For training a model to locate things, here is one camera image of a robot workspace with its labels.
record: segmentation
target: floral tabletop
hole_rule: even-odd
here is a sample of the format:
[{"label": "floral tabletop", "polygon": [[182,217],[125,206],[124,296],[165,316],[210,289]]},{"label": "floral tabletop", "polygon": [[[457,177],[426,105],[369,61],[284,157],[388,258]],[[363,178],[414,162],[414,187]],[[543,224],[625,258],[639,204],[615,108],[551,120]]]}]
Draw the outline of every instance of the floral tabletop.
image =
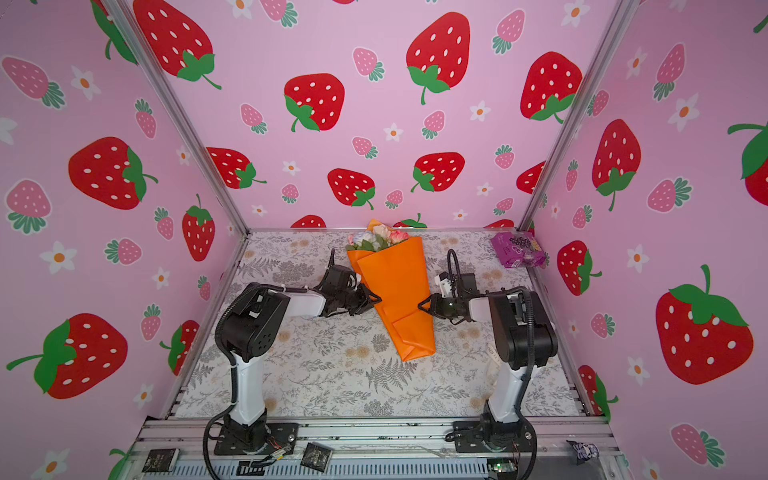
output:
[{"label": "floral tabletop", "polygon": [[[323,277],[330,250],[349,265],[349,231],[264,231],[251,234],[225,306],[250,282],[314,286]],[[525,269],[498,262],[489,231],[430,231],[424,240],[429,278],[447,268],[454,249],[463,273],[474,272],[481,291],[527,286]],[[432,291],[437,291],[434,283]],[[474,416],[493,393],[491,323],[451,325],[434,319],[437,353],[402,362],[379,314],[284,319],[265,356],[264,400],[271,416],[389,417]],[[187,384],[176,417],[210,417],[230,401],[229,363],[214,343],[213,330]],[[531,416],[578,415],[557,357],[538,371],[523,404]]]}]

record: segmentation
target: white daisy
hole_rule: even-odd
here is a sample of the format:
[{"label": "white daisy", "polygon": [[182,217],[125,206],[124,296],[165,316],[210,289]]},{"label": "white daisy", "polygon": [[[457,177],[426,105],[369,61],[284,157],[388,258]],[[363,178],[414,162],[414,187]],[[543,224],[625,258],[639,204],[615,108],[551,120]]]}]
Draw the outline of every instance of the white daisy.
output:
[{"label": "white daisy", "polygon": [[643,53],[641,48],[637,47],[637,51],[635,52],[634,57],[627,61],[627,66],[629,67],[629,70],[627,71],[627,78],[637,77],[640,74],[640,66],[643,64],[647,56],[647,53]]},{"label": "white daisy", "polygon": [[648,255],[643,254],[643,246],[638,245],[636,249],[627,249],[627,255],[629,255],[629,261],[627,262],[627,268],[634,267],[638,273],[643,271],[643,263],[648,263],[650,258]]},{"label": "white daisy", "polygon": [[628,356],[627,361],[629,361],[627,375],[633,376],[634,379],[637,380],[638,385],[643,385],[643,379],[650,378],[650,373],[643,367],[643,359],[640,357],[633,359]]},{"label": "white daisy", "polygon": [[693,120],[694,118],[699,117],[699,110],[695,108],[696,102],[698,100],[698,92],[688,100],[678,98],[677,103],[675,104],[675,112],[672,114],[670,119],[667,120],[667,123],[677,124],[677,131],[683,131],[685,124],[688,123],[689,120]]},{"label": "white daisy", "polygon": [[134,397],[134,402],[138,405],[139,409],[144,407],[144,403],[152,401],[152,389],[154,385],[141,384],[141,390]]},{"label": "white daisy", "polygon": [[565,26],[570,24],[574,27],[578,27],[578,24],[581,21],[581,16],[586,15],[587,12],[589,12],[589,5],[584,5],[584,0],[576,0],[573,3],[566,3],[564,9],[565,16],[560,25]]},{"label": "white daisy", "polygon": [[472,116],[469,120],[485,121],[485,114],[491,111],[491,108],[485,106],[485,100],[480,100],[480,103],[469,108],[472,112]]},{"label": "white daisy", "polygon": [[155,281],[155,286],[159,290],[164,286],[168,286],[169,277],[170,277],[170,272],[163,270],[163,267],[161,266],[157,269],[157,274],[152,276],[152,280]]},{"label": "white daisy", "polygon": [[688,0],[672,0],[670,8],[676,8],[678,12],[682,12],[686,3],[688,3]]},{"label": "white daisy", "polygon": [[488,194],[491,193],[491,190],[493,190],[493,187],[488,185],[488,182],[485,182],[478,187],[478,196],[482,195],[483,197],[487,197]]},{"label": "white daisy", "polygon": [[67,464],[64,460],[69,455],[69,449],[66,449],[60,453],[48,451],[45,454],[45,463],[42,467],[35,470],[29,478],[40,478],[41,480],[52,480],[54,475],[64,473],[67,471]]},{"label": "white daisy", "polygon": [[190,154],[187,151],[187,148],[182,145],[180,149],[176,150],[176,155],[179,156],[179,163],[182,165],[187,165],[189,167],[190,164]]},{"label": "white daisy", "polygon": [[13,145],[11,130],[16,128],[16,125],[17,123],[10,118],[0,117],[0,141],[4,141],[8,145]]},{"label": "white daisy", "polygon": [[71,82],[72,86],[82,90],[83,95],[88,100],[91,100],[95,94],[101,93],[101,89],[94,83],[94,75],[91,72],[86,71],[83,73],[79,68],[72,65],[72,73],[74,73],[74,78],[72,78]]},{"label": "white daisy", "polygon": [[53,243],[53,251],[41,253],[40,258],[50,263],[48,268],[51,271],[51,275],[53,275],[61,270],[61,268],[74,270],[72,259],[77,252],[78,251],[74,248],[65,249],[64,245],[61,245],[61,242],[56,241]]},{"label": "white daisy", "polygon": [[402,130],[399,130],[397,128],[397,125],[392,124],[390,128],[385,128],[384,133],[386,134],[386,140],[394,140],[394,141],[400,141],[400,135],[402,135]]},{"label": "white daisy", "polygon": [[580,330],[579,330],[579,329],[578,329],[578,327],[576,326],[576,322],[574,322],[573,320],[571,320],[571,321],[568,323],[568,332],[570,332],[570,333],[571,333],[571,335],[573,335],[573,336],[574,336],[574,338],[576,338],[576,335],[578,335],[578,334],[579,334],[579,332],[580,332]]},{"label": "white daisy", "polygon": [[643,476],[648,480],[664,480],[659,473],[659,464],[649,462],[643,457]]},{"label": "white daisy", "polygon": [[253,0],[227,0],[227,3],[232,5],[232,15],[234,18],[245,17],[251,19],[250,6],[253,5]]},{"label": "white daisy", "polygon": [[296,176],[296,172],[300,172],[301,169],[296,166],[296,162],[295,161],[292,161],[292,162],[284,161],[283,162],[283,171],[284,172],[288,172],[289,174],[291,174],[291,177],[295,177]]}]

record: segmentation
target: purple package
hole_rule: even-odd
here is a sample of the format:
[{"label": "purple package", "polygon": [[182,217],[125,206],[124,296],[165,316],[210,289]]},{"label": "purple package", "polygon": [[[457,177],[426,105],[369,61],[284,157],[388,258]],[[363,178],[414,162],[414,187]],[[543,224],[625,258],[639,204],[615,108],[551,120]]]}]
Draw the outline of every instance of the purple package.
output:
[{"label": "purple package", "polygon": [[531,232],[501,232],[491,245],[505,268],[540,266],[547,259]]}]

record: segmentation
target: red strawberry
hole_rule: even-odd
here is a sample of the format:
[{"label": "red strawberry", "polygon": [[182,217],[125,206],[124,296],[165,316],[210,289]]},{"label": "red strawberry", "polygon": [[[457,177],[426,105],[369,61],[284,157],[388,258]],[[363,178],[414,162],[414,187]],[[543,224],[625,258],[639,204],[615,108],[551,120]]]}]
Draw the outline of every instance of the red strawberry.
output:
[{"label": "red strawberry", "polygon": [[299,23],[299,14],[293,9],[293,3],[286,0],[261,0],[266,16],[273,22],[280,22],[284,28],[293,28]]},{"label": "red strawberry", "polygon": [[565,190],[569,192],[576,186],[578,180],[578,162],[574,159],[568,165],[568,173],[565,175]]},{"label": "red strawberry", "polygon": [[200,290],[200,298],[206,302],[210,300],[210,282],[208,277],[203,275],[197,279],[197,288]]},{"label": "red strawberry", "polygon": [[527,194],[533,194],[538,179],[541,177],[541,172],[544,170],[545,163],[547,162],[541,162],[521,173],[518,177],[518,190],[522,190]]},{"label": "red strawberry", "polygon": [[453,185],[464,170],[464,157],[456,152],[424,155],[413,166],[413,180],[418,182],[411,189],[421,186],[424,191],[442,192]]},{"label": "red strawberry", "polygon": [[710,295],[710,268],[702,265],[707,290],[680,285],[656,305],[656,328],[667,366],[679,379],[700,385],[739,368],[752,354],[747,323],[730,300]]},{"label": "red strawberry", "polygon": [[507,50],[512,50],[512,44],[523,35],[525,25],[525,11],[518,8],[504,17],[496,27],[498,36],[493,38],[493,49],[496,55],[503,55]]},{"label": "red strawberry", "polygon": [[608,211],[614,210],[616,192],[629,187],[641,160],[640,142],[623,120],[605,128],[592,165],[592,184],[603,197],[613,195]]},{"label": "red strawberry", "polygon": [[512,208],[514,202],[515,199],[513,198],[505,198],[496,204],[496,208],[493,209],[493,214],[496,216],[506,214],[507,210]]},{"label": "red strawberry", "polygon": [[139,157],[119,138],[104,137],[72,155],[69,179],[81,192],[110,207],[130,210],[147,193],[149,178]]},{"label": "red strawberry", "polygon": [[45,337],[42,355],[15,360],[5,368],[40,359],[35,381],[43,393],[70,399],[117,372],[127,354],[125,337],[112,325],[91,313],[79,313]]},{"label": "red strawberry", "polygon": [[592,326],[592,331],[602,339],[613,336],[616,331],[616,323],[614,323],[613,317],[607,313],[605,315],[598,313],[593,316],[590,325]]},{"label": "red strawberry", "polygon": [[144,101],[143,98],[136,100],[136,122],[139,124],[141,131],[147,135],[147,138],[154,138],[155,132],[157,132],[157,122],[152,116],[152,109],[149,108],[149,104]]},{"label": "red strawberry", "polygon": [[528,70],[520,112],[531,120],[554,118],[563,123],[558,113],[571,106],[581,85],[581,70],[563,55],[548,51],[537,58]]},{"label": "red strawberry", "polygon": [[141,335],[147,342],[152,340],[160,329],[160,313],[160,307],[154,303],[144,312],[144,318],[141,320]]},{"label": "red strawberry", "polygon": [[357,73],[368,77],[370,81],[379,81],[384,78],[384,65],[376,57],[376,53],[367,48],[355,48],[352,52]]},{"label": "red strawberry", "polygon": [[348,207],[362,207],[368,204],[373,210],[371,199],[376,195],[376,184],[368,175],[335,168],[328,172],[328,185],[342,204]]},{"label": "red strawberry", "polygon": [[586,292],[591,276],[602,276],[602,272],[592,273],[592,255],[584,242],[576,240],[562,247],[558,252],[558,271],[565,286],[575,296]]},{"label": "red strawberry", "polygon": [[386,207],[394,210],[402,203],[402,191],[392,190],[386,196]]},{"label": "red strawberry", "polygon": [[29,235],[48,225],[44,218],[51,214],[51,202],[37,182],[20,180],[5,196],[5,204],[12,210],[8,221],[13,230]]},{"label": "red strawberry", "polygon": [[694,188],[688,180],[679,177],[674,183],[672,180],[664,180],[648,195],[648,208],[663,214],[670,212],[674,207],[682,207],[690,200],[690,192]]},{"label": "red strawberry", "polygon": [[485,228],[513,228],[514,226],[515,222],[502,218],[501,220],[496,220],[490,225],[486,225]]},{"label": "red strawberry", "polygon": [[424,119],[424,128],[422,128],[422,135],[427,140],[431,140],[437,137],[438,133],[445,126],[445,112],[437,110],[432,112]]},{"label": "red strawberry", "polygon": [[589,365],[578,367],[578,373],[581,377],[581,382],[584,383],[584,388],[587,390],[589,403],[593,405],[594,414],[605,415],[606,421],[610,423],[611,409],[608,404],[618,402],[619,398],[614,396],[612,400],[608,399],[603,381],[600,380],[600,377]]},{"label": "red strawberry", "polygon": [[214,71],[214,47],[200,26],[163,0],[135,0],[134,15],[160,66],[188,81]]},{"label": "red strawberry", "polygon": [[741,177],[752,198],[768,205],[768,124],[736,124],[728,127],[728,134],[739,130],[759,130],[741,155]]},{"label": "red strawberry", "polygon": [[398,223],[392,225],[392,228],[426,228],[426,223],[422,223],[422,215],[418,215],[416,220],[413,220],[412,218],[409,218],[408,220],[400,220]]},{"label": "red strawberry", "polygon": [[512,166],[512,162],[515,161],[515,154],[512,153],[512,147],[509,145],[502,145],[496,149],[496,159],[494,162],[502,170],[507,170]]},{"label": "red strawberry", "polygon": [[674,90],[674,82],[680,78],[685,68],[685,44],[672,47],[667,57],[659,65],[654,85],[654,100],[662,101]]},{"label": "red strawberry", "polygon": [[181,233],[184,234],[184,240],[187,242],[187,248],[190,255],[197,262],[202,262],[208,256],[210,246],[214,243],[216,235],[216,225],[214,219],[203,208],[200,202],[200,195],[197,197],[197,205],[193,205],[184,214],[181,219]]},{"label": "red strawberry", "polygon": [[579,230],[583,229],[587,226],[587,223],[590,223],[592,221],[592,207],[589,205],[584,205],[583,207],[579,207],[576,209],[576,213],[574,214],[573,220],[571,220],[571,223],[574,227],[578,228]]},{"label": "red strawberry", "polygon": [[587,106],[587,115],[597,117],[605,106],[608,105],[609,97],[610,95],[605,90],[600,90],[596,95],[593,95]]},{"label": "red strawberry", "polygon": [[2,67],[5,74],[22,91],[22,94],[33,100],[40,100],[48,108],[57,110],[66,103],[64,93],[55,81],[48,81],[48,76],[37,65],[20,58],[4,56]]},{"label": "red strawberry", "polygon": [[411,80],[424,94],[450,90],[464,78],[469,64],[469,20],[449,12],[435,20],[408,47],[406,65]]},{"label": "red strawberry", "polygon": [[309,130],[326,131],[339,121],[344,105],[344,85],[330,73],[302,75],[291,78],[285,87],[286,108],[296,117],[296,123]]},{"label": "red strawberry", "polygon": [[266,133],[264,117],[256,108],[248,104],[242,104],[240,106],[240,117],[243,118],[243,123],[248,125],[253,133],[259,135]]},{"label": "red strawberry", "polygon": [[283,201],[287,204],[294,204],[299,200],[299,189],[294,184],[287,184],[280,193],[283,194]]},{"label": "red strawberry", "polygon": [[168,216],[168,210],[158,207],[154,211],[154,221],[157,222],[157,232],[165,240],[170,240],[174,237],[174,219]]},{"label": "red strawberry", "polygon": [[256,168],[248,157],[229,148],[206,147],[224,184],[235,190],[248,188],[253,182],[265,184],[266,180],[256,180]]},{"label": "red strawberry", "polygon": [[354,137],[352,139],[352,146],[355,148],[355,152],[368,160],[376,158],[379,155],[379,151],[373,146],[373,142],[363,137]]},{"label": "red strawberry", "polygon": [[305,215],[293,222],[291,228],[326,228],[326,222],[317,215]]},{"label": "red strawberry", "polygon": [[141,258],[141,247],[130,238],[124,238],[119,243],[117,240],[107,243],[107,249],[104,253],[107,260],[114,264],[119,262],[123,265],[131,265]]},{"label": "red strawberry", "polygon": [[720,449],[719,442],[704,430],[699,432],[692,425],[681,423],[672,427],[670,436],[675,445],[699,465],[706,465],[707,461],[714,468],[725,465],[725,452]]},{"label": "red strawberry", "polygon": [[91,0],[91,9],[93,10],[94,17],[96,18],[96,23],[98,24],[99,28],[101,28],[101,30],[109,37],[109,40],[107,41],[107,47],[104,50],[104,56],[107,57],[107,60],[111,60],[109,56],[109,49],[114,42],[114,48],[118,51],[122,58],[125,58],[132,64],[138,65],[138,62],[136,62],[136,57],[134,57],[134,53],[128,47],[128,44],[125,43],[125,39],[123,38],[123,35],[120,34],[118,27],[114,26],[114,22],[110,20],[107,9],[104,8],[104,4],[101,2],[101,0]]},{"label": "red strawberry", "polygon": [[176,332],[174,332],[174,336],[170,341],[170,346],[166,346],[163,342],[160,342],[161,347],[170,350],[170,352],[168,352],[168,366],[174,375],[179,375],[184,360],[190,352],[190,347],[192,347],[194,337],[197,335],[197,329],[199,328],[200,325],[198,325],[197,322],[194,320],[187,320],[176,329]]}]

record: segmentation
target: strawberry wallpaper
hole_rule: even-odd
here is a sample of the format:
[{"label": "strawberry wallpaper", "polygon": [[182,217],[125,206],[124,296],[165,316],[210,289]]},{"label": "strawberry wallpaper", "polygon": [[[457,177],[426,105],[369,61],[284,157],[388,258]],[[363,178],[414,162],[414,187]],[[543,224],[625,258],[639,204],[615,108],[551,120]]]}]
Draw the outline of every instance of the strawberry wallpaper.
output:
[{"label": "strawberry wallpaper", "polygon": [[535,217],[634,478],[765,476],[766,15],[642,2]]},{"label": "strawberry wallpaper", "polygon": [[485,227],[519,223],[614,5],[133,10],[252,228]]},{"label": "strawberry wallpaper", "polygon": [[3,478],[114,479],[238,240],[101,2],[64,3],[0,19]]}]

